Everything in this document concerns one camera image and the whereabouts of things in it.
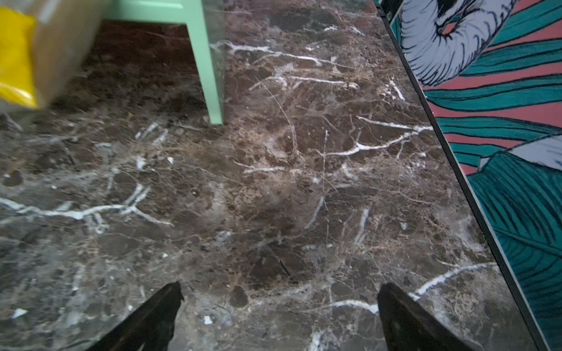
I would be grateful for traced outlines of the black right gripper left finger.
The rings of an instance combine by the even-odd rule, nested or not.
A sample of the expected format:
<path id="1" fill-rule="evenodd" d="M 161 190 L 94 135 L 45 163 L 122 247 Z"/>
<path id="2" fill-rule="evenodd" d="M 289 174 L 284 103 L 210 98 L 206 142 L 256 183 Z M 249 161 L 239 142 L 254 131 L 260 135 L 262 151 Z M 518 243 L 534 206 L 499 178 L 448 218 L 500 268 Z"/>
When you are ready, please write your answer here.
<path id="1" fill-rule="evenodd" d="M 167 350 L 183 301 L 180 283 L 168 283 L 88 351 Z"/>

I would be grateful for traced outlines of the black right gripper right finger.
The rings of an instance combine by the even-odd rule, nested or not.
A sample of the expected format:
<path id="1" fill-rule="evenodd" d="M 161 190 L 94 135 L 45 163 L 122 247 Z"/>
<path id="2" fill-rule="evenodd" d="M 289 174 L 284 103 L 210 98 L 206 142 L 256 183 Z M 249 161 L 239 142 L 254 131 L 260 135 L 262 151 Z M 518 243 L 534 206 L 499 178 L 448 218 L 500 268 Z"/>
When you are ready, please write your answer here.
<path id="1" fill-rule="evenodd" d="M 388 350 L 471 350 L 397 285 L 382 285 L 377 301 Z"/>

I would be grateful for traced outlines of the yellow pastatime spaghetti bag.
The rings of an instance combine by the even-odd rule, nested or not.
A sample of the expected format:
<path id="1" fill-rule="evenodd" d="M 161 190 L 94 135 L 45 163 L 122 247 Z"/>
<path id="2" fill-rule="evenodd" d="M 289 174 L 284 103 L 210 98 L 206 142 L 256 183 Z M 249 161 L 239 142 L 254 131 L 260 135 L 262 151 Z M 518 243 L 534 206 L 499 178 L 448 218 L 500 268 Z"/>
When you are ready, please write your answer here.
<path id="1" fill-rule="evenodd" d="M 47 107 L 90 51 L 109 1 L 1 2 L 1 112 Z"/>

